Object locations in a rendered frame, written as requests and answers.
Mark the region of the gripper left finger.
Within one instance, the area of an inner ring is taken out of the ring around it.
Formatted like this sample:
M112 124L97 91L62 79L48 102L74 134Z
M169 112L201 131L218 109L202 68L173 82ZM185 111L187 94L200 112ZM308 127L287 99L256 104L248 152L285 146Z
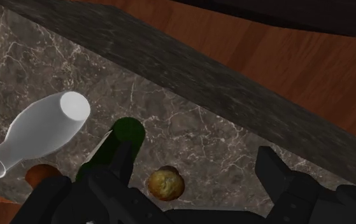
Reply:
M132 144L123 142L109 165L93 168L82 185L67 176L43 179L10 224L166 224L165 214L129 188Z

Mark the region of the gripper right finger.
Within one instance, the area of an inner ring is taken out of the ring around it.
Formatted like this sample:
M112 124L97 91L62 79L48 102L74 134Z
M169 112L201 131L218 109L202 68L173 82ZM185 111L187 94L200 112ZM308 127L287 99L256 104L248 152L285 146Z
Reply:
M274 204L264 224L356 224L356 185L330 190L269 146L259 147L255 173Z

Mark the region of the dark green bottle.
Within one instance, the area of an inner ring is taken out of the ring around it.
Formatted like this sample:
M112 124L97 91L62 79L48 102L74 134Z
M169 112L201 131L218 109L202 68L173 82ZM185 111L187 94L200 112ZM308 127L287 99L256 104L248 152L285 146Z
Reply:
M133 117L119 118L80 166L75 181L80 181L92 167L109 164L122 142L131 142L131 160L132 162L135 161L145 140L145 135L145 128L139 120Z

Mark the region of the golden brown muffin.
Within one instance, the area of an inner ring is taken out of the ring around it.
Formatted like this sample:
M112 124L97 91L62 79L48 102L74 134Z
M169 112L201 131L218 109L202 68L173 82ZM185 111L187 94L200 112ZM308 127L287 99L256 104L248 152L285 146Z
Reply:
M160 167L148 178L148 190L157 199L171 201L185 190L185 182L179 171L170 165Z

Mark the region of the brown round object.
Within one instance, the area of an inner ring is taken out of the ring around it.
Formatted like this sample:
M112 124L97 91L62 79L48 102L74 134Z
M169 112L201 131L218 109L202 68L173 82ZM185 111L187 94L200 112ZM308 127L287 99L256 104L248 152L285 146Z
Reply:
M35 189L44 179L52 176L61 176L61 172L54 166L38 164L31 167L25 174L26 182Z

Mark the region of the white vase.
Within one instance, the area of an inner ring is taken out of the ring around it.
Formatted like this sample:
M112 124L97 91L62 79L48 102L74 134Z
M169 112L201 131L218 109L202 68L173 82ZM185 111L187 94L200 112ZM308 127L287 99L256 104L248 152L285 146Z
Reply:
M80 93L60 92L26 107L10 124L0 144L0 178L23 160L44 157L68 143L90 115Z

